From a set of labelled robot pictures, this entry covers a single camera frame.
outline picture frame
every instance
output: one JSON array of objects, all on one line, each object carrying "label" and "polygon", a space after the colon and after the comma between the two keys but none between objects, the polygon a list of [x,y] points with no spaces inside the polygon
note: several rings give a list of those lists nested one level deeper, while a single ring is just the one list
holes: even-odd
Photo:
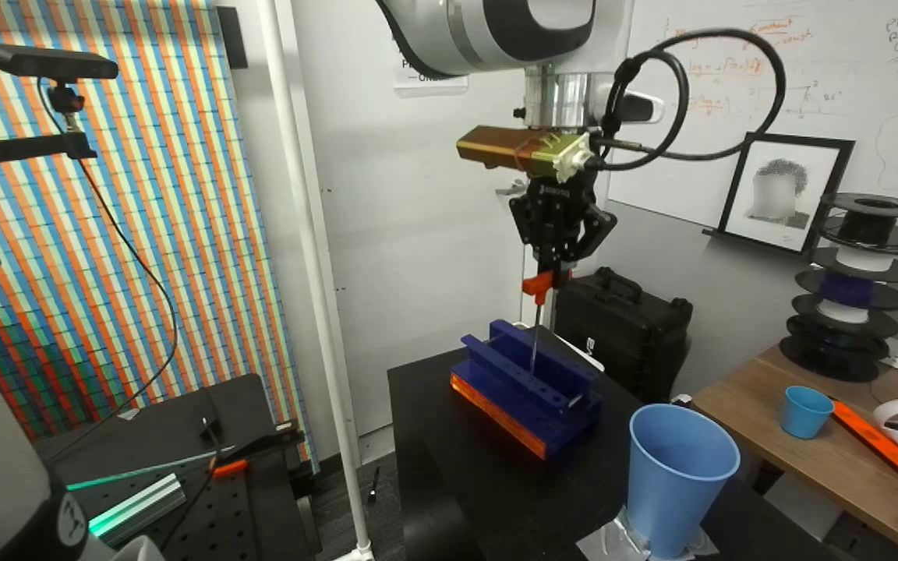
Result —
[{"label": "picture frame", "polygon": [[748,132],[752,138],[712,234],[808,255],[819,239],[815,225],[826,219],[820,198],[840,187],[855,142]]}]

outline colorful striped wall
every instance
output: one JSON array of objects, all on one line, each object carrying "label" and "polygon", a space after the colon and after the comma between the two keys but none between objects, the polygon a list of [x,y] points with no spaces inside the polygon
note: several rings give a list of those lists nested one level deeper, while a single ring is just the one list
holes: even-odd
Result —
[{"label": "colorful striped wall", "polygon": [[[78,86],[89,168],[181,334],[136,405],[255,372],[306,427],[213,1],[0,0],[0,42],[120,65]],[[0,72],[0,139],[53,132],[35,79]],[[0,255],[0,391],[29,436],[99,419],[164,360],[164,299],[67,157],[0,164]]]}]

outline black table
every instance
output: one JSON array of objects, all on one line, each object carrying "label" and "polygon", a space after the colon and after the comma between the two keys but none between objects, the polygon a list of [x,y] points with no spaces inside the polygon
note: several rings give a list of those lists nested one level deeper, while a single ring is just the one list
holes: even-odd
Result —
[{"label": "black table", "polygon": [[[564,348],[549,331],[541,338]],[[641,402],[600,376],[598,427],[542,462],[449,386],[464,357],[459,349],[388,373],[408,560],[583,560],[577,540],[626,500],[628,420]],[[836,561],[735,478],[702,526],[723,552],[710,561]]]},{"label": "black table", "polygon": [[[259,376],[240,376],[210,386],[207,392],[217,405],[224,445],[245,444],[274,431]],[[140,409],[128,422],[111,419],[61,455],[53,462],[54,468],[64,482],[86,482],[210,451],[213,447],[200,437],[200,419],[209,418],[210,410],[207,395],[193,392]],[[40,440],[36,448],[40,455],[49,457],[80,433],[72,431]],[[313,559],[284,454],[264,453],[250,459],[246,483],[259,558]]]}]

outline floor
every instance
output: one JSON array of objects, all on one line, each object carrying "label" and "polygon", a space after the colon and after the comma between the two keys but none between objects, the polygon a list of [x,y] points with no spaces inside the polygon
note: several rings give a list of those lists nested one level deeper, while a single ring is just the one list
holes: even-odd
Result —
[{"label": "floor", "polygon": [[[400,493],[397,489],[397,461],[392,453],[363,465],[359,469],[359,489],[365,502],[379,468],[377,501],[366,502],[366,526],[377,561],[404,560],[404,532],[400,516]],[[345,491],[345,476],[338,472],[318,479],[313,494],[313,513],[320,532],[323,551],[317,561],[331,561],[355,547],[352,512]]]}]

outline whiteboard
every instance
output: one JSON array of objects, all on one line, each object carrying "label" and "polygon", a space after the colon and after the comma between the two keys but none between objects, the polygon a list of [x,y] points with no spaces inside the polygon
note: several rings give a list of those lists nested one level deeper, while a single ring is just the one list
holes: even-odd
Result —
[{"label": "whiteboard", "polygon": [[[773,42],[788,75],[777,134],[854,139],[841,191],[898,196],[898,2],[887,0],[648,0],[635,4],[630,53],[685,30],[739,27]],[[671,50],[688,69],[691,110],[673,150],[713,152],[758,127],[773,97],[769,63],[752,46],[705,39]],[[631,88],[677,107],[670,72],[648,64]],[[620,133],[655,146],[667,123]],[[617,155],[634,159],[637,155]],[[613,173],[609,198],[694,223],[719,223],[737,157],[659,160]]]}]

